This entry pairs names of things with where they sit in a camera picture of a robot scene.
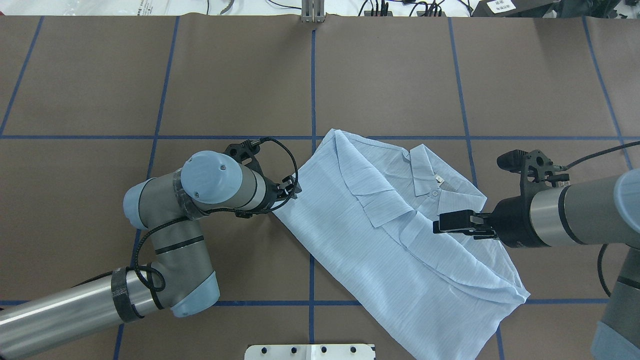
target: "clothing tag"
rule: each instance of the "clothing tag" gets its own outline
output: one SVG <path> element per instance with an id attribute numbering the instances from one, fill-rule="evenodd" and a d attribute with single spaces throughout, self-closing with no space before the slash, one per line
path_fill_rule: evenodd
<path id="1" fill-rule="evenodd" d="M 438 182 L 438 187 L 440 187 L 442 183 L 444 183 L 444 179 L 442 179 L 442 176 L 438 174 L 435 174 L 434 176 L 436 177 L 436 181 Z"/>
<path id="2" fill-rule="evenodd" d="M 516 8 L 516 6 L 511 2 L 511 0 L 487 1 L 486 4 L 487 6 L 489 6 L 489 9 L 493 11 L 493 13 L 508 12 Z"/>

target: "light blue shirt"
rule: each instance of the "light blue shirt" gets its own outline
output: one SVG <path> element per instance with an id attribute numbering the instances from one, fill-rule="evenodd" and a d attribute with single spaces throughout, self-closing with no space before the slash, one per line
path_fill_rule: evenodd
<path id="1" fill-rule="evenodd" d="M 433 234 L 486 197 L 424 145 L 331 130 L 300 185 L 276 216 L 417 359 L 474 359 L 529 296 L 500 241 Z"/>

